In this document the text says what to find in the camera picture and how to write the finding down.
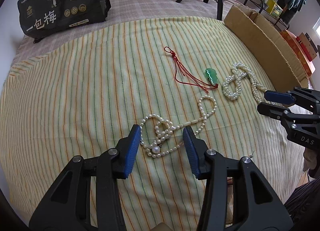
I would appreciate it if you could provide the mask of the gloved right hand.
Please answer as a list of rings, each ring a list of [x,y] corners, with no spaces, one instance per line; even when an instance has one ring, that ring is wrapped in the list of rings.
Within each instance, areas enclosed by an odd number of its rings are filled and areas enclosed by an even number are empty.
[[[305,148],[304,153],[303,171],[307,171],[311,178],[319,178],[319,152],[315,152]]]

